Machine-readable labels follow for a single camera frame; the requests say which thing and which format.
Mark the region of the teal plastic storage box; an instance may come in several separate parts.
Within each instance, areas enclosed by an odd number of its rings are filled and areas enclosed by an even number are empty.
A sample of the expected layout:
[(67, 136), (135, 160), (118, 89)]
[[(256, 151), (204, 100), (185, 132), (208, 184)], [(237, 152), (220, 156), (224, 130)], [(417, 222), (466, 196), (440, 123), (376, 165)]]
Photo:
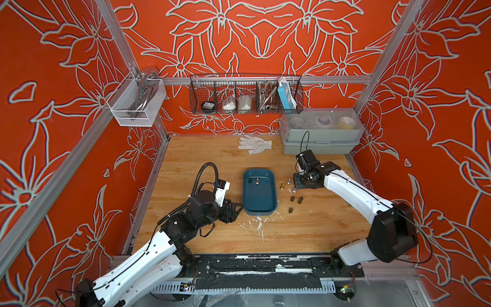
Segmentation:
[[(249, 178), (260, 179), (260, 184), (249, 183)], [(251, 168), (244, 172), (242, 203), (250, 216), (269, 216), (278, 205), (276, 179), (266, 168)]]

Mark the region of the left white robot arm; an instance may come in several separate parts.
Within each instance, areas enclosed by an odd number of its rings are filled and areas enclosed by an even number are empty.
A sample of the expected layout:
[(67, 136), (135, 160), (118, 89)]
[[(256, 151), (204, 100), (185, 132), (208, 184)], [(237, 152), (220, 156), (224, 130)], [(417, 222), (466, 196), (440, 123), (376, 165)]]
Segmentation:
[(233, 223), (244, 205), (199, 191), (186, 208), (169, 215), (153, 237), (118, 267), (75, 288), (76, 306), (132, 306), (158, 284), (190, 269), (195, 261), (186, 243), (216, 221)]

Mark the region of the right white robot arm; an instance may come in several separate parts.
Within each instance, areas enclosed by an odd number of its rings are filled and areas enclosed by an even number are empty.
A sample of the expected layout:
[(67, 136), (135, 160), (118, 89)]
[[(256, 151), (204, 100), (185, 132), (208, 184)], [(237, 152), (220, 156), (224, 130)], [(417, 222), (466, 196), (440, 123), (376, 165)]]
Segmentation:
[(362, 262), (390, 263), (415, 248), (419, 241), (412, 209), (376, 195), (348, 176), (338, 165), (321, 163), (311, 150), (295, 156), (299, 171), (293, 175), (296, 189), (326, 188), (355, 208), (371, 225), (367, 238), (331, 252), (338, 273)]

